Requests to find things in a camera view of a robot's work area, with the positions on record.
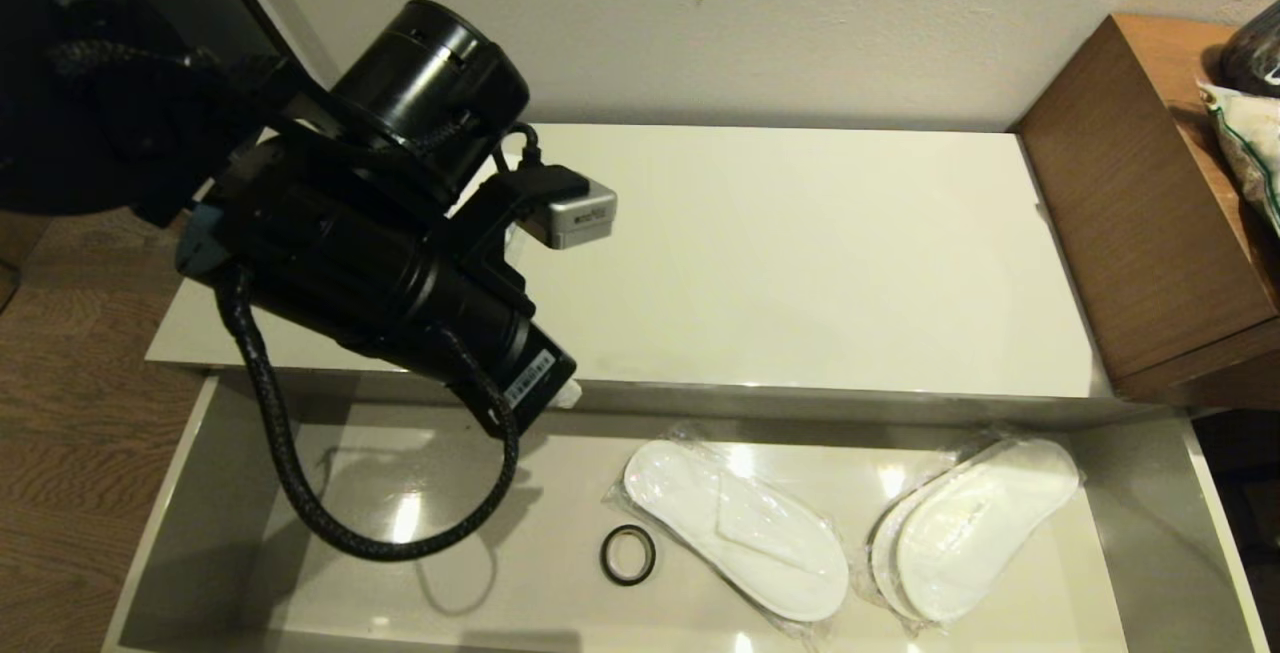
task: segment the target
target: braided black cable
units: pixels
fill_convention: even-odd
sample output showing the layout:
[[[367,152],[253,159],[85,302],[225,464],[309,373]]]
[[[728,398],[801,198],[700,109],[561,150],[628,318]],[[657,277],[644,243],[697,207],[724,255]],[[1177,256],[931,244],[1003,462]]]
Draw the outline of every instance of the braided black cable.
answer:
[[[262,412],[262,425],[266,429],[266,440],[271,449],[271,462],[275,465],[280,487],[292,503],[293,511],[312,533],[348,556],[367,561],[410,561],[444,551],[474,533],[484,525],[489,516],[493,516],[516,475],[516,462],[520,458],[520,433],[516,426],[516,416],[507,403],[507,398],[480,367],[480,362],[467,350],[466,343],[443,326],[436,326],[435,333],[471,371],[475,383],[489,398],[489,403],[498,416],[498,425],[502,428],[502,471],[499,471],[493,489],[471,515],[453,528],[411,543],[388,543],[366,538],[342,525],[329,511],[325,511],[324,503],[311,489],[302,464],[298,461],[298,452],[293,447],[293,433],[289,429],[289,417],[284,408],[284,397],[280,394],[280,384],[275,379],[275,370],[266,356],[266,343],[253,321],[250,307],[251,287],[251,270],[244,266],[233,266],[215,288],[218,311],[223,318],[223,324],[239,347],[244,367],[248,369],[253,393]]]

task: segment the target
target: wooden floor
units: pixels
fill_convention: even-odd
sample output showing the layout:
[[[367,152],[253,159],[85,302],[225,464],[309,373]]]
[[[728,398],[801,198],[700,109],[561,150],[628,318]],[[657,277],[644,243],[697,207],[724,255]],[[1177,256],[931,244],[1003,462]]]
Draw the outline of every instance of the wooden floor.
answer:
[[[177,236],[128,213],[54,222],[0,312],[0,650],[97,650],[195,405],[142,362]]]

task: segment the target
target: black rubber ring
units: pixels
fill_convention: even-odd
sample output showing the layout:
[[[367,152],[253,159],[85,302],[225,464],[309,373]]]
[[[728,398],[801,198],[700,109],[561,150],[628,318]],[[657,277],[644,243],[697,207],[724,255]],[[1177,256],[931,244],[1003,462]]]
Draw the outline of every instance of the black rubber ring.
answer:
[[[640,572],[627,577],[620,575],[609,565],[609,547],[613,545],[613,539],[620,535],[632,535],[640,544],[644,545],[644,566],[640,567]],[[604,576],[617,585],[636,585],[637,583],[644,583],[644,579],[649,577],[653,572],[654,563],[658,562],[658,547],[653,543],[653,535],[649,531],[637,525],[620,525],[609,531],[609,535],[604,535],[604,543],[600,544],[600,570],[604,571]]]

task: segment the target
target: wooden shelf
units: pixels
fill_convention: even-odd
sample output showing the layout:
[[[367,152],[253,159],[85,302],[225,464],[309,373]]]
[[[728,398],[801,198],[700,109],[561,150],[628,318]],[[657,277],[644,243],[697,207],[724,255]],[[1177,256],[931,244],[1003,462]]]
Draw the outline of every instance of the wooden shelf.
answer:
[[[1280,408],[1280,246],[1196,85],[1233,32],[1111,15],[1018,127],[1124,397]]]

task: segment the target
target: white wall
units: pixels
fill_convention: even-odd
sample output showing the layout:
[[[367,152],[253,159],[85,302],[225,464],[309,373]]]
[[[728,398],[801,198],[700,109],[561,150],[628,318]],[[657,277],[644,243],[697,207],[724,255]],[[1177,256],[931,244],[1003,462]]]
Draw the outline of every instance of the white wall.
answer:
[[[265,0],[321,78],[406,0]],[[530,119],[1004,129],[1107,12],[1271,0],[438,0],[507,47]]]

